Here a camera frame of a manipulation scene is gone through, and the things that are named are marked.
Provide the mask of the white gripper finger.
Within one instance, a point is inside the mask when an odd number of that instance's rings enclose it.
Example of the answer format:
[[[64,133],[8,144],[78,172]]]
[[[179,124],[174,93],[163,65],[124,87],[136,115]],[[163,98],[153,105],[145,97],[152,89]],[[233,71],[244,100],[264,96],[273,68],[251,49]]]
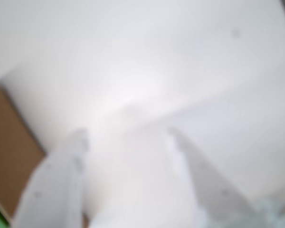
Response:
[[[14,214],[13,228],[82,228],[88,132],[73,132],[32,172]]]
[[[266,219],[205,154],[178,129],[170,129],[171,145],[180,156],[186,181],[201,210],[204,228],[264,228]]]

